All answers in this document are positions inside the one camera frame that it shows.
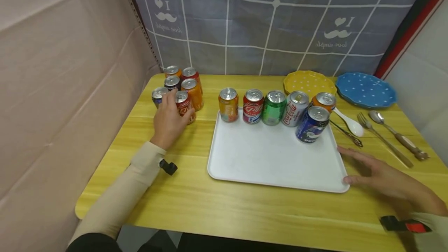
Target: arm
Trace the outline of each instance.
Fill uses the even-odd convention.
[[[154,116],[154,136],[144,143],[134,155],[129,167],[107,188],[92,205],[76,229],[70,243],[81,235],[100,233],[117,238],[142,195],[159,173],[159,163],[167,150],[183,132],[194,109],[183,117],[177,111],[177,90],[162,97],[162,103]]]
[[[432,232],[414,234],[419,251],[448,251],[448,209],[430,188],[372,155],[342,147],[338,147],[338,151],[360,161],[371,170],[370,177],[347,176],[344,182],[365,185],[386,196],[407,200],[417,212],[412,214],[413,219],[432,229]]]

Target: can lid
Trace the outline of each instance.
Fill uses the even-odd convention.
[[[186,91],[177,91],[176,92],[176,103],[185,102],[188,99],[188,93]]]
[[[291,100],[298,104],[305,104],[305,103],[308,103],[309,97],[304,92],[294,91],[291,93]]]
[[[169,90],[166,87],[156,87],[153,91],[152,91],[152,96],[153,98],[162,98],[162,95],[164,95],[165,93],[168,93]]]
[[[257,89],[250,89],[246,92],[246,98],[250,102],[258,102],[263,98],[263,93]]]
[[[168,76],[167,78],[165,78],[165,86],[173,87],[179,84],[179,82],[180,78],[176,75]]]
[[[187,67],[186,69],[182,70],[182,75],[185,77],[191,77],[194,74],[196,74],[196,70],[192,67]]]
[[[281,91],[270,91],[268,92],[268,95],[266,95],[266,98],[274,103],[281,103],[286,99],[285,94]]]
[[[175,74],[176,72],[179,71],[179,67],[172,65],[172,66],[168,66],[167,68],[165,68],[165,73],[166,74]]]
[[[194,88],[196,84],[197,84],[196,80],[192,78],[188,78],[182,81],[182,87],[186,90]]]
[[[237,95],[236,90],[232,87],[226,87],[222,89],[221,92],[219,93],[219,96],[225,100],[234,99],[236,98],[236,95]]]
[[[324,105],[333,105],[336,104],[336,98],[334,95],[330,93],[318,93],[316,95],[316,99],[318,102]]]
[[[312,106],[308,108],[310,117],[318,122],[325,122],[330,119],[330,113],[327,109],[320,106]]]

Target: cutlery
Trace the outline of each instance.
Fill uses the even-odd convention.
[[[394,153],[397,155],[398,159],[407,167],[412,168],[414,164],[406,158],[405,155],[402,154],[395,146],[393,146],[389,141],[387,141],[384,137],[382,137],[381,134],[379,134],[375,129],[373,128],[372,124],[366,119],[366,117],[359,113],[357,115],[358,121],[360,124],[362,124],[366,129],[371,130],[372,133],[374,133],[378,138],[380,138]]]
[[[354,137],[351,133],[348,133],[347,131],[345,131],[343,128],[341,128],[340,126],[336,125],[335,122],[333,122],[332,120],[330,120],[330,122],[336,126],[336,128],[339,128],[345,135],[347,135],[352,141],[353,143],[358,146],[358,147],[363,147],[362,146],[362,141],[357,139],[356,137]]]
[[[385,123],[385,119],[384,117],[381,115],[381,113],[377,112],[377,111],[370,111],[369,112],[369,116],[372,118],[372,120],[374,120],[374,122],[385,126],[394,136],[395,138],[397,138],[398,141],[400,141],[400,143],[405,146],[407,149],[409,149],[412,154],[414,154],[414,156],[419,160],[419,161],[424,161],[427,158],[429,158],[429,155],[427,152],[424,152],[422,150],[420,150],[419,148],[417,148],[415,146],[414,143],[412,143],[412,141],[410,141],[408,138],[406,138],[404,135],[396,132],[393,128],[391,128],[391,126],[386,125]]]
[[[353,133],[357,137],[362,137],[364,135],[364,129],[358,122],[342,114],[341,111],[338,110],[338,108],[334,108],[333,111],[344,120],[351,133]]]

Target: white grid line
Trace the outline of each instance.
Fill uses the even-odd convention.
[[[187,46],[188,46],[188,56],[190,58],[190,67],[193,67],[193,64],[191,63],[190,41],[188,39],[187,17],[185,16],[184,0],[180,0],[180,2],[182,3],[182,13],[184,14],[185,35],[187,37]]]
[[[261,58],[260,72],[258,75],[261,75],[261,72],[263,70],[264,55],[266,54],[266,48],[268,47],[269,36],[271,36],[272,23],[274,22],[274,17],[275,17],[275,10],[277,10],[278,6],[279,6],[278,4],[274,5],[274,10],[272,11],[271,23],[269,24],[268,36],[266,37],[266,43],[264,44],[263,57]]]
[[[242,0],[248,2],[255,2],[261,4],[272,4],[272,1],[263,0]],[[366,5],[321,5],[321,4],[297,4],[297,3],[286,3],[280,2],[283,6],[293,6],[293,7],[314,7],[314,8],[365,8],[365,7],[385,7],[385,8],[409,8],[412,4],[407,5],[394,5],[394,4],[366,4]]]
[[[325,14],[327,14],[328,6],[331,4],[331,1],[332,1],[332,0],[329,0],[329,1],[328,1],[328,4],[327,4],[327,7],[325,7],[325,11],[324,11],[324,13],[322,14],[322,17],[320,18],[319,23],[317,24],[316,30],[315,30],[314,33],[313,33],[313,37],[311,38],[310,42],[308,43],[308,46],[307,46],[306,51],[305,51],[305,54],[302,56],[302,59],[300,60],[300,63],[299,63],[299,65],[298,65],[298,67],[297,67],[297,70],[299,70],[300,67],[302,66],[302,63],[303,63],[303,61],[304,61],[304,59],[305,59],[305,57],[306,57],[306,54],[307,54],[308,50],[310,49],[310,46],[312,45],[314,38],[316,37],[317,31],[318,31],[319,28],[320,28],[320,24],[321,24],[322,21],[324,20],[324,18],[325,18]]]
[[[159,34],[159,33],[155,33],[153,31],[150,31],[148,28],[146,29],[147,32],[154,34],[155,36],[160,36],[160,37],[164,37],[164,38],[168,38],[168,39],[172,39],[172,40],[177,40],[177,41],[182,41],[182,42],[187,42],[186,39],[182,39],[182,38],[174,38],[174,37],[170,37],[170,36],[166,36],[163,34]],[[203,42],[203,41],[198,41],[198,40],[188,40],[192,43],[200,43],[200,44],[207,44],[207,45],[213,45],[213,46],[218,46],[218,47],[227,47],[227,48],[255,48],[255,49],[260,49],[260,50],[264,50],[264,48],[259,47],[259,46],[250,46],[250,45],[223,45],[223,44],[216,44],[216,43],[210,43],[210,42]],[[269,49],[266,48],[266,51],[275,51],[275,52],[282,52],[282,53],[290,53],[290,54],[304,54],[305,52],[294,52],[294,51],[286,51],[286,50],[281,50],[281,49]],[[339,56],[344,56],[346,54],[342,54],[340,52],[307,52],[307,54],[313,54],[313,55],[328,55],[328,54],[333,54],[333,55],[339,55]],[[384,54],[349,54],[349,56],[353,56],[353,57],[380,57]]]
[[[149,15],[149,20],[151,22],[151,28],[154,29],[154,25],[152,24],[152,18],[151,18],[151,13],[149,11],[149,7],[148,7],[148,2],[145,0],[145,4],[146,4],[146,11],[148,12]],[[156,40],[156,45],[157,45],[157,51],[159,51],[159,58],[160,58],[160,63],[162,65],[162,69],[163,71],[165,71],[165,67],[163,67],[163,60],[162,60],[162,55],[160,54],[160,49],[159,49],[159,43],[157,42],[157,37],[156,35],[154,35],[154,39]]]
[[[229,2],[227,0],[227,16],[225,19],[224,75],[227,75],[227,37],[229,36]]]
[[[347,54],[344,56],[344,58],[342,58],[341,62],[339,63],[338,67],[336,68],[335,72],[333,73],[333,76],[336,75],[336,73],[338,72],[339,68],[341,68],[342,63],[345,61],[345,58],[347,58],[347,56],[350,54],[350,52],[353,49],[353,46],[355,45],[356,41],[358,40],[358,37],[360,36],[360,34],[362,33],[362,31],[366,28],[367,24],[369,23],[370,18],[372,17],[373,13],[375,12],[376,8],[378,7],[378,5],[380,4],[381,0],[378,0],[376,3],[376,6],[372,9],[372,11],[370,12],[369,17],[367,18],[365,24],[363,25],[362,29],[359,31],[359,33],[357,34],[357,36],[355,37],[355,40],[353,41],[352,45],[350,46],[350,49],[348,49]]]

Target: sleeve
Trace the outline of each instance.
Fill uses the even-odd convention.
[[[137,202],[159,173],[166,151],[146,142],[134,155],[129,167],[107,188],[87,212],[71,241],[88,233],[115,239]]]
[[[448,217],[428,213],[413,213],[412,219],[424,223],[431,232],[414,234],[419,252],[448,251]]]
[[[117,242],[105,234],[83,234],[75,239],[66,252],[121,252]]]

